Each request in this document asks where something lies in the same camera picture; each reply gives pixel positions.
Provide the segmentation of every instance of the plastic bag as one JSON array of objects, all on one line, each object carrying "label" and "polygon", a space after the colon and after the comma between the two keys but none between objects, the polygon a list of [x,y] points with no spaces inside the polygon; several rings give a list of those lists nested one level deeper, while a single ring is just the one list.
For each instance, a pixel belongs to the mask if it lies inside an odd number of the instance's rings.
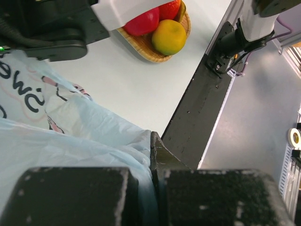
[{"label": "plastic bag", "polygon": [[22,51],[0,56],[0,213],[30,167],[128,167],[139,181],[144,223],[156,225],[150,137],[47,63]]}]

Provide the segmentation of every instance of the white tabletop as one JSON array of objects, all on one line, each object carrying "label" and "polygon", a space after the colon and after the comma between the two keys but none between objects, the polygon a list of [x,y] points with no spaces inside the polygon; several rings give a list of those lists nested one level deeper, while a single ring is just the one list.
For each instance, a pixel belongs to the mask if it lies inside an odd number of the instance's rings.
[{"label": "white tabletop", "polygon": [[231,0],[186,0],[192,30],[185,47],[165,63],[142,60],[114,31],[89,45],[82,59],[53,62],[101,106],[143,129],[163,134]]}]

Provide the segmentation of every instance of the roll of tape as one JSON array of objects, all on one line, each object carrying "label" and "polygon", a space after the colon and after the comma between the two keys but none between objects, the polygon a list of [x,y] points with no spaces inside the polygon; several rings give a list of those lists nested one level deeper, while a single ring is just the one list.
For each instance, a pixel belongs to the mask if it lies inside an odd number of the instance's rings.
[{"label": "roll of tape", "polygon": [[301,148],[301,135],[299,130],[294,128],[288,131],[288,142],[292,147]]}]

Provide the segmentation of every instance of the red apple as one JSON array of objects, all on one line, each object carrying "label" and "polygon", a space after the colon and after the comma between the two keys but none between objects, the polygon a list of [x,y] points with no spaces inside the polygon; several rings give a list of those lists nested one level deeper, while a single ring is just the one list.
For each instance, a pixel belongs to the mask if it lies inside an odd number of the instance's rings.
[{"label": "red apple", "polygon": [[129,21],[123,28],[133,36],[148,34],[159,25],[159,8],[153,8]]}]

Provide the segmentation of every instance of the wicker basket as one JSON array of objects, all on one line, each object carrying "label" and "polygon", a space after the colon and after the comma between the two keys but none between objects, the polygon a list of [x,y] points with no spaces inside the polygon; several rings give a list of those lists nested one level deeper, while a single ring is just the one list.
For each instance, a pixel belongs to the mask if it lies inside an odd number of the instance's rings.
[{"label": "wicker basket", "polygon": [[[184,27],[188,38],[191,31],[191,22],[187,12],[185,12],[181,24]],[[128,34],[123,28],[119,28],[117,30],[141,56],[143,56],[145,59],[149,61],[155,63],[162,63],[169,60],[172,57],[172,56],[165,56],[154,49],[151,43],[152,34],[135,37]]]}]

